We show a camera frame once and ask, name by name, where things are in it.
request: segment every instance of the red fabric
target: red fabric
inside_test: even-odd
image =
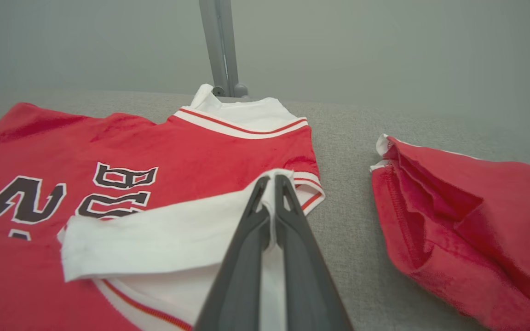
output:
[[[389,137],[372,183],[394,265],[493,330],[530,330],[530,165]]]
[[[126,190],[95,185],[98,162],[111,168],[156,170],[156,182]],[[97,209],[153,209],[243,189],[272,168],[318,176],[311,128],[260,140],[235,138],[179,117],[162,124],[127,114],[93,119],[15,105],[0,120],[0,191],[17,176],[42,179],[38,207],[66,184],[56,212],[36,224],[12,222],[19,197],[0,216],[0,330],[135,329],[88,280],[63,281],[57,233],[89,194],[150,192],[147,205],[125,201]],[[116,180],[115,174],[107,176]],[[31,241],[9,237],[29,232]]]

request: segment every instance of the black letter with white outline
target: black letter with white outline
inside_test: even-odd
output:
[[[155,181],[156,170],[158,167],[145,171],[136,171],[126,168],[110,168],[109,165],[97,162],[97,170],[93,177],[93,183],[101,187],[115,188],[118,190],[128,190],[134,186],[147,186]],[[122,180],[110,180],[106,178],[107,174],[115,174],[122,177]]]
[[[124,203],[130,201],[132,205],[140,205],[145,207],[151,196],[150,192],[140,191],[138,193],[130,193],[122,195],[121,197],[110,197],[103,194],[90,194],[83,199],[79,207],[76,209],[75,213],[77,215],[89,216],[95,218],[118,218],[135,212],[143,211],[138,208],[116,208],[109,211],[95,211],[93,209],[93,204],[98,203],[100,205],[117,205],[119,203]]]
[[[67,195],[67,185],[57,184],[48,196],[44,209],[38,209],[42,179],[17,176],[11,183],[0,191],[0,216],[5,214],[15,203],[10,202],[19,195],[19,203],[15,207],[12,221],[23,224],[36,224],[48,220]]]

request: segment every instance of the red stripe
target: red stripe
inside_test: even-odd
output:
[[[306,119],[300,119],[300,120],[297,120],[297,121],[293,122],[292,124],[288,124],[288,125],[286,125],[286,126],[284,126],[282,128],[275,129],[275,130],[270,131],[270,132],[258,132],[258,131],[245,130],[243,128],[239,128],[238,126],[234,126],[232,124],[229,124],[229,123],[226,123],[226,122],[223,122],[223,121],[219,121],[217,119],[212,119],[212,117],[208,117],[208,116],[205,116],[205,115],[202,115],[202,114],[194,113],[193,111],[189,111],[187,109],[183,109],[182,108],[182,109],[179,109],[179,111],[183,111],[183,113],[188,113],[189,115],[194,115],[194,116],[197,116],[197,117],[201,117],[202,119],[218,123],[218,124],[220,124],[222,126],[227,126],[229,128],[233,128],[234,130],[239,130],[239,131],[250,133],[250,134],[272,134],[272,133],[276,133],[276,132],[280,132],[280,131],[286,130],[287,128],[290,128],[290,127],[292,127],[292,126],[294,126],[294,125],[296,125],[298,123],[306,121]]]
[[[307,181],[307,182],[314,183],[314,184],[316,184],[316,186],[322,188],[322,186],[320,186],[320,184],[318,184],[317,182],[315,182],[315,181],[313,181],[313,180],[311,180],[311,179],[308,179],[308,178],[294,178],[294,181],[296,181],[296,180],[305,180],[305,181]]]
[[[318,192],[316,193],[313,197],[311,197],[310,199],[308,199],[308,201],[306,201],[303,205],[302,205],[302,210],[305,210],[309,205],[312,205],[312,203],[314,201],[316,201],[316,199],[318,199],[319,197],[322,196],[322,192]]]
[[[140,310],[141,312],[145,312],[146,314],[149,314],[149,315],[152,315],[158,319],[162,319],[166,322],[169,322],[175,326],[178,326],[179,328],[181,328],[182,330],[185,330],[185,331],[193,331],[193,327],[187,323],[185,323],[184,321],[174,317],[174,316],[171,316],[169,314],[165,314],[164,312],[160,311],[160,310],[156,310],[154,308],[149,308],[147,306],[144,306],[143,304],[140,304],[132,299],[130,299],[130,297],[128,297],[127,295],[125,295],[124,293],[120,292],[120,290],[116,289],[113,285],[111,285],[111,283],[109,283],[109,281],[103,279],[102,280],[103,283],[110,289],[112,290],[112,292],[114,292],[117,296],[119,296],[122,300],[124,300],[126,303],[128,303],[130,306],[133,306],[134,308]]]

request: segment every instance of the gray fabric surface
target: gray fabric surface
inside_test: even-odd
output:
[[[193,96],[110,91],[0,92],[0,117],[17,102],[72,114],[115,112],[163,122]],[[223,98],[224,102],[233,102]],[[358,331],[481,330],[471,318],[427,293],[391,264],[379,226],[368,166],[380,160],[382,133],[410,144],[492,161],[530,163],[530,150],[511,133],[461,118],[410,116],[376,109],[282,102],[306,116],[327,198],[308,216],[349,316]]]

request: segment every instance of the gray tablecloth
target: gray tablecloth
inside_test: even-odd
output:
[[[0,92],[0,117],[17,102],[72,114],[122,112],[163,122],[193,96],[114,91]],[[223,98],[224,102],[238,100]],[[368,167],[381,159],[382,133],[414,145],[492,161],[530,163],[530,150],[510,132],[463,118],[411,116],[322,103],[282,102],[306,116],[326,200],[308,216],[349,316],[358,331],[466,331],[471,318],[427,293],[391,264],[379,226]]]

